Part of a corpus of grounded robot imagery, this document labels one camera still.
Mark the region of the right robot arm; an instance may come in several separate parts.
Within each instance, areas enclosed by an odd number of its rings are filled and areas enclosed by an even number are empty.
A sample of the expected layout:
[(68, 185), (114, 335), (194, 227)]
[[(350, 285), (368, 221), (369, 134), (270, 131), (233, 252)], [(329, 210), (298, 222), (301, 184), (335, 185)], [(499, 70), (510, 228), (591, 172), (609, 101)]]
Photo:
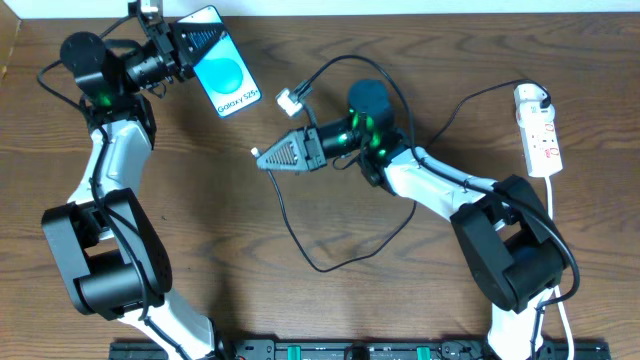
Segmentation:
[(259, 169), (312, 172), (350, 153), (368, 183), (413, 200), (452, 226), (471, 275), (493, 305), (487, 343), (499, 359), (542, 353), (546, 308), (565, 269), (577, 264), (552, 218), (525, 179), (474, 177), (431, 157), (395, 124), (383, 82), (364, 79), (349, 89), (348, 113), (291, 130), (265, 152)]

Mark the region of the blue Galaxy smartphone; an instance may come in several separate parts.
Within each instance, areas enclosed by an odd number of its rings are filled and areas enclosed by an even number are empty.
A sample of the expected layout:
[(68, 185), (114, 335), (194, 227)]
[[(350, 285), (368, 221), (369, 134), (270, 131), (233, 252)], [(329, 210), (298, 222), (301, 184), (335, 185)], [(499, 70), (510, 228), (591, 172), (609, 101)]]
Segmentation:
[[(177, 22), (224, 24), (217, 9), (211, 5)], [(228, 35), (194, 66), (196, 77), (221, 118), (229, 117), (257, 103), (262, 97), (251, 71), (227, 27), (226, 29)]]

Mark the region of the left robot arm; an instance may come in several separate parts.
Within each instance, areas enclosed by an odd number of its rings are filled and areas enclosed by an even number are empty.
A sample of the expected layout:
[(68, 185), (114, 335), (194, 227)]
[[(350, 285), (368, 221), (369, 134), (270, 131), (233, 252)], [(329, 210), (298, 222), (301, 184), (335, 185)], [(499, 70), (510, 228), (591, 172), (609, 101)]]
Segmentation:
[(58, 61), (81, 89), (75, 108), (92, 151), (82, 180), (41, 227), (76, 310), (137, 328), (171, 359), (232, 359), (234, 348), (214, 322), (172, 284), (165, 247), (137, 197), (155, 146), (150, 97), (163, 97), (228, 37), (212, 7), (168, 23), (140, 4), (129, 8), (146, 42), (77, 32)]

